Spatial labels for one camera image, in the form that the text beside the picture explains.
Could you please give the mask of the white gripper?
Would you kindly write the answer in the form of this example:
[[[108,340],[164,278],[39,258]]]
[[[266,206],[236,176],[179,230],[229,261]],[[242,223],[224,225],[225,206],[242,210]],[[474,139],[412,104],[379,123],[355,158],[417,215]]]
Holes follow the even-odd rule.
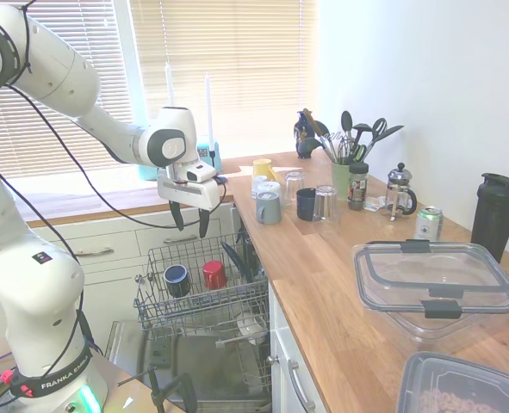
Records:
[[[166,169],[158,170],[158,195],[170,202],[170,210],[175,226],[179,231],[184,229],[180,204],[200,208],[199,237],[205,238],[208,232],[210,211],[220,202],[220,189],[212,177],[205,182],[187,182],[178,184],[168,177]]]

